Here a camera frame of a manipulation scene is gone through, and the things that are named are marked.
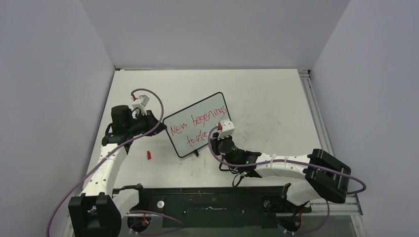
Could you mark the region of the black framed small whiteboard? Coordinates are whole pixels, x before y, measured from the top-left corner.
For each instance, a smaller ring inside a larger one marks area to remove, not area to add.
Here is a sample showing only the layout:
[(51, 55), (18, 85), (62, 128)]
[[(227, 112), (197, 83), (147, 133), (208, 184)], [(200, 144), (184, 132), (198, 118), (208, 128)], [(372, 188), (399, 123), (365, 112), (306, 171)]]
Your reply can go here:
[(208, 144), (209, 131), (220, 121), (231, 119), (222, 92), (208, 96), (163, 119), (167, 134), (179, 158)]

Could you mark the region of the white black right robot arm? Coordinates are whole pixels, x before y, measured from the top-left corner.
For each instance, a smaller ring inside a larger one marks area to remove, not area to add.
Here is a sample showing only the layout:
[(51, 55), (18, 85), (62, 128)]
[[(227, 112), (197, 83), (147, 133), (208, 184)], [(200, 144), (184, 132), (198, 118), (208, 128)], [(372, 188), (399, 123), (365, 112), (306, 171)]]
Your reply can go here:
[(232, 136), (219, 138), (214, 133), (209, 140), (211, 150), (221, 156), (223, 164), (242, 177), (289, 178), (279, 198), (285, 211), (314, 199), (323, 198), (333, 203), (344, 203), (348, 193), (351, 168), (322, 149), (301, 156), (277, 156), (237, 148)]

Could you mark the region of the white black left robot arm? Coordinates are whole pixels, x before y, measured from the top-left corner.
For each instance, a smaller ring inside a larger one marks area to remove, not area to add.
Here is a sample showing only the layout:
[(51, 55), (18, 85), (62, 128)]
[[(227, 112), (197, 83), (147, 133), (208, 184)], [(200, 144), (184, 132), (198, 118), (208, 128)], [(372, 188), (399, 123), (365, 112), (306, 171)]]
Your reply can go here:
[(122, 216), (129, 208), (139, 213), (147, 207), (147, 198), (137, 191), (113, 199), (113, 188), (133, 138), (157, 135), (166, 126), (151, 110), (139, 104), (133, 109), (128, 105), (113, 107), (111, 119), (101, 141), (97, 169), (88, 175), (88, 184), (81, 194), (72, 197), (68, 204), (76, 237), (117, 237), (122, 227)]

